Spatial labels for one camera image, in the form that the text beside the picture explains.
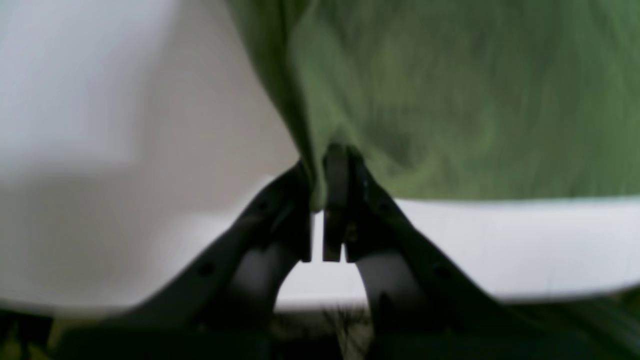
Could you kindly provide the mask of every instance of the green cloth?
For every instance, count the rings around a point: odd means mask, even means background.
[[[393,195],[640,193],[638,0],[228,0],[323,205],[351,143]]]

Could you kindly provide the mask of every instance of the white surface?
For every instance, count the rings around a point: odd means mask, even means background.
[[[221,1],[0,3],[5,304],[135,304],[296,159]],[[640,279],[637,199],[400,205],[503,299]],[[314,258],[279,306],[365,301],[353,265]]]

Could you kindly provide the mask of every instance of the green fabric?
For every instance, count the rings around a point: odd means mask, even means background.
[[[228,3],[316,209],[332,142],[396,197],[640,193],[640,1]]]

